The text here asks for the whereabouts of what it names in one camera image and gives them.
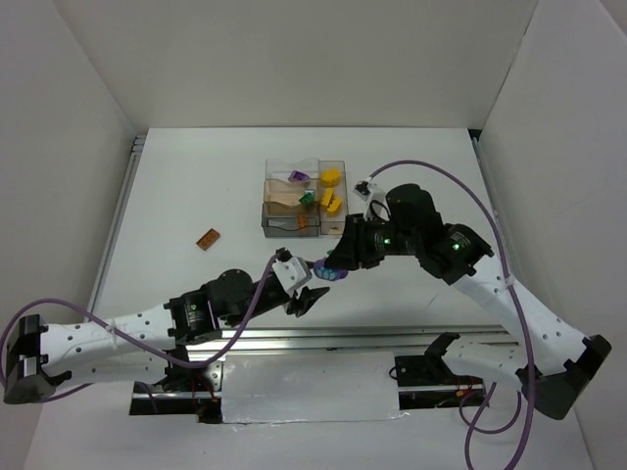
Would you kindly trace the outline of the yellow flower lego piece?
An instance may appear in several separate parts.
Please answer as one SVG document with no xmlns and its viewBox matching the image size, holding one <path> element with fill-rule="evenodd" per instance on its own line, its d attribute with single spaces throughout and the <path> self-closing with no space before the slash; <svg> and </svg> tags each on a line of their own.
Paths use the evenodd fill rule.
<svg viewBox="0 0 627 470">
<path fill-rule="evenodd" d="M 320 184 L 324 188 L 333 188 L 340 184 L 342 171 L 339 168 L 330 168 L 320 174 Z"/>
</svg>

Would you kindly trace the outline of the green square lego brick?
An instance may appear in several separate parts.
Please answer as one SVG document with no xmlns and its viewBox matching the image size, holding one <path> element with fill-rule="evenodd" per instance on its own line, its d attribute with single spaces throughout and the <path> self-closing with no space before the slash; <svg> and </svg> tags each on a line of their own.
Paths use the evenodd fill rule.
<svg viewBox="0 0 627 470">
<path fill-rule="evenodd" d="M 311 193 L 306 193 L 299 199 L 299 203 L 303 207 L 308 207 L 313 202 L 314 202 L 314 195 Z"/>
</svg>

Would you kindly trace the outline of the yellow lego brick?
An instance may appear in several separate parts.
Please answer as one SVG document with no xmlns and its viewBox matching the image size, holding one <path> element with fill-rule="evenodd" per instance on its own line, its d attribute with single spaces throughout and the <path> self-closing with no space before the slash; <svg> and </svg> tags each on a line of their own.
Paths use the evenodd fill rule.
<svg viewBox="0 0 627 470">
<path fill-rule="evenodd" d="M 326 210 L 326 214 L 329 217 L 335 217 L 337 216 L 343 206 L 343 200 L 340 196 L 334 196 L 332 203 L 330 204 L 330 206 L 328 207 L 328 209 Z"/>
<path fill-rule="evenodd" d="M 327 210 L 328 207 L 330 206 L 330 204 L 332 203 L 334 197 L 334 189 L 333 188 L 326 188 L 322 198 L 320 200 L 320 205 Z"/>
</svg>

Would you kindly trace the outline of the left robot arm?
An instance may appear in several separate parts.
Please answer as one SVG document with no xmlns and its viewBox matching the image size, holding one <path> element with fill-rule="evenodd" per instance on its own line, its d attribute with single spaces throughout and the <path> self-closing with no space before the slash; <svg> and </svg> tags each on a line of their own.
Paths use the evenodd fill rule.
<svg viewBox="0 0 627 470">
<path fill-rule="evenodd" d="M 251 319 L 276 308 L 296 318 L 328 293 L 310 287 L 311 277 L 273 269 L 258 281 L 229 269 L 218 278 L 150 309 L 103 320 L 88 310 L 63 305 L 85 323 L 53 324 L 22 307 L 1 335 L 3 401 L 7 404 L 60 400 L 91 384 L 133 381 L 173 387 L 210 368 L 233 347 Z"/>
</svg>

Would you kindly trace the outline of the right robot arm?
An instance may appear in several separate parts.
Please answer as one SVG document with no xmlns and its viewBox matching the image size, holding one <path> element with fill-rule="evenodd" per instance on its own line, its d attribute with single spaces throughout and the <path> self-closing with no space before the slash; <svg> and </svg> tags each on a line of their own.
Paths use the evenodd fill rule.
<svg viewBox="0 0 627 470">
<path fill-rule="evenodd" d="M 412 256 L 432 277 L 475 301 L 518 345 L 510 350 L 443 333 L 427 349 L 437 370 L 506 384 L 535 410 L 563 419 L 611 351 L 601 335 L 568 325 L 514 277 L 507 276 L 491 246 L 463 224 L 450 224 L 431 195 L 404 184 L 385 196 L 387 218 L 349 214 L 344 233 L 324 264 L 354 271 L 388 256 Z"/>
</svg>

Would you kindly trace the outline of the purple lego brick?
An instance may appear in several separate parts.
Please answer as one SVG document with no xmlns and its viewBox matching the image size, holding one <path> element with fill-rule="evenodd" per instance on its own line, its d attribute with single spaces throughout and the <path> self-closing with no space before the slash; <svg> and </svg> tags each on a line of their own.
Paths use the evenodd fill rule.
<svg viewBox="0 0 627 470">
<path fill-rule="evenodd" d="M 304 172 L 299 170 L 293 170 L 288 176 L 288 180 L 290 182 L 305 182 L 310 180 L 311 178 Z"/>
</svg>

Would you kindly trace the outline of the orange lego plate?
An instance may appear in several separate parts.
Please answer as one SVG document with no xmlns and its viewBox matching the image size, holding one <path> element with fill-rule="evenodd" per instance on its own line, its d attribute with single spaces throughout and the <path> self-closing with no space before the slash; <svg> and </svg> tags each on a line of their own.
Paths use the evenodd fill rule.
<svg viewBox="0 0 627 470">
<path fill-rule="evenodd" d="M 215 229 L 208 230 L 197 242 L 196 246 L 203 251 L 208 250 L 218 239 L 220 234 Z"/>
</svg>

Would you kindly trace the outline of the purple lotus lego piece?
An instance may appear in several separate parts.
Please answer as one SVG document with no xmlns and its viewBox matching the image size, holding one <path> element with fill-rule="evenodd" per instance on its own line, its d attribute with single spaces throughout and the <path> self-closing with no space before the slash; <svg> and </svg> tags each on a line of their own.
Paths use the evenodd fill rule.
<svg viewBox="0 0 627 470">
<path fill-rule="evenodd" d="M 343 280 L 348 276 L 348 271 L 344 269 L 330 268 L 325 265 L 324 259 L 319 259 L 313 264 L 313 274 L 321 280 L 335 282 Z"/>
</svg>

